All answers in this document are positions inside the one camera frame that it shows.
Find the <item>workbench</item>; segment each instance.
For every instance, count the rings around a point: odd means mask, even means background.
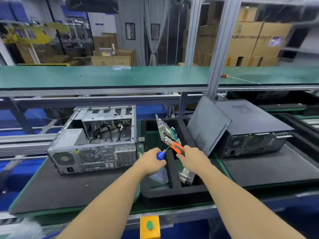
[[[0,67],[0,96],[205,92],[209,67]],[[218,91],[319,89],[319,68],[224,67]]]
[[[146,140],[144,142],[145,151],[159,146],[159,140],[159,134],[157,140]],[[283,158],[284,163],[278,163],[281,158]],[[236,160],[238,159],[234,160],[235,167],[238,166]],[[265,160],[269,161],[267,163],[272,164],[273,167],[269,170],[269,166],[266,166],[259,172],[256,166],[259,161],[264,166]],[[319,194],[319,164],[290,143],[285,144],[280,152],[255,158],[255,162],[251,163],[252,170],[242,173],[247,175],[244,180],[241,174],[238,174],[236,169],[234,170],[234,166],[229,164],[229,159],[216,159],[216,161],[213,164],[225,175],[250,191],[274,211],[303,205],[304,200],[302,198],[304,196]],[[296,167],[300,170],[299,173],[294,171]],[[119,170],[124,173],[127,168],[120,168]],[[9,211],[15,216],[31,217],[42,225],[69,222],[110,185],[109,177],[113,176],[114,173],[115,170],[102,170],[61,176],[50,159],[47,158],[13,202]],[[258,182],[259,184],[253,186],[247,184],[247,181],[250,181],[249,177],[254,177],[257,174],[263,174],[262,180]],[[113,176],[113,180],[119,176],[117,173]],[[183,206],[172,206],[169,198],[167,198],[166,202],[161,205],[153,204],[150,207],[149,205],[145,206],[143,203],[145,198],[140,195],[132,206],[126,228],[138,228],[139,218],[145,214],[159,215],[161,225],[208,219],[218,215],[217,208],[211,199],[204,202],[202,200],[202,197],[209,196],[208,193],[201,194],[197,203],[194,202],[196,195],[188,196],[191,196],[192,199],[190,200],[185,195],[185,201],[192,202]]]

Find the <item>white curtain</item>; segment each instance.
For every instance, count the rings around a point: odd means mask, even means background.
[[[163,35],[170,0],[144,0],[145,23],[148,42],[150,44],[150,66],[156,65],[156,52]],[[160,24],[158,40],[152,40],[151,24]]]
[[[145,66],[144,0],[117,0],[119,14],[115,14],[117,41],[120,49],[136,49],[138,66]],[[126,39],[125,23],[135,26],[135,40]]]

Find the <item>factory floor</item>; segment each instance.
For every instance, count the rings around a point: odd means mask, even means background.
[[[45,113],[41,109],[33,109],[27,111],[27,118],[33,126],[44,126],[48,124],[49,120],[45,119]],[[137,108],[138,119],[148,119],[154,117],[154,114],[161,114],[165,117],[164,105],[158,106],[142,106]],[[14,117],[7,111],[0,111],[0,128],[17,127],[17,122]],[[23,132],[1,132],[0,136],[6,135],[23,135]],[[6,180],[7,192],[0,196],[0,212],[8,211],[9,206],[18,196],[29,179],[33,176],[44,159],[27,160],[19,164],[13,169]],[[8,164],[8,161],[0,161],[0,171]],[[305,205],[300,207],[290,207],[282,209],[277,214],[284,219],[288,224],[297,229],[306,238],[319,238],[319,199],[304,198]],[[139,230],[126,230],[122,235],[122,239],[138,239]],[[207,220],[177,223],[172,227],[161,229],[161,238],[209,238],[209,225]],[[220,226],[213,236],[214,239],[229,238],[225,227]]]

